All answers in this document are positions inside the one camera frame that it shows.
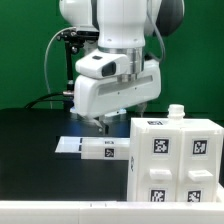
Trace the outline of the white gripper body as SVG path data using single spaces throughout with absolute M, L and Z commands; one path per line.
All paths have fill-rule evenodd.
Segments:
M 78 60 L 75 67 L 79 73 L 74 87 L 75 109 L 85 118 L 156 99 L 161 92 L 156 60 L 148 60 L 140 72 L 130 73 L 126 55 L 93 51 Z

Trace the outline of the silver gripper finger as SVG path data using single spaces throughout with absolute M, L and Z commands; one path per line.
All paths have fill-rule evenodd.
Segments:
M 147 109 L 147 103 L 143 102 L 137 105 L 137 113 L 139 114 L 140 117 L 144 115 L 144 112 Z
M 107 135 L 108 134 L 109 126 L 107 124 L 105 124 L 99 118 L 95 118 L 94 119 L 94 123 L 98 127 L 98 130 L 99 130 L 100 133 L 102 133 L 104 135 Z

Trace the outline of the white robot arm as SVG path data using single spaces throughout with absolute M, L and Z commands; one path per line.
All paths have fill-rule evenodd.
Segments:
M 77 39 L 96 43 L 75 63 L 75 112 L 107 133 L 103 116 L 159 96 L 164 58 L 144 51 L 145 38 L 175 32 L 184 0 L 59 0 L 59 9 Z

